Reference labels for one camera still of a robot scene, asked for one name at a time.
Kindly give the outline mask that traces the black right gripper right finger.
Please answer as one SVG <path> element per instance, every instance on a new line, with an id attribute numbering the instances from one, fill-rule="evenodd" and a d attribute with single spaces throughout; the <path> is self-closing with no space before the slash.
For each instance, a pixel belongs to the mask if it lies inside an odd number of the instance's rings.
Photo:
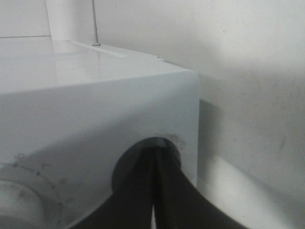
<path id="1" fill-rule="evenodd" d="M 241 225 L 205 199 L 169 148 L 156 147 L 155 222 L 158 229 L 239 229 Z"/>

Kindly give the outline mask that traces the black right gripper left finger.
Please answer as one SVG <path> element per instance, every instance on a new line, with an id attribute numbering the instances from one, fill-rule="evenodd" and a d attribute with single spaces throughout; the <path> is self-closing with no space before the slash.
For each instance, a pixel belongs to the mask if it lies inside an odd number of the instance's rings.
<path id="1" fill-rule="evenodd" d="M 141 151 L 119 188 L 75 229 L 150 229 L 155 150 Z"/>

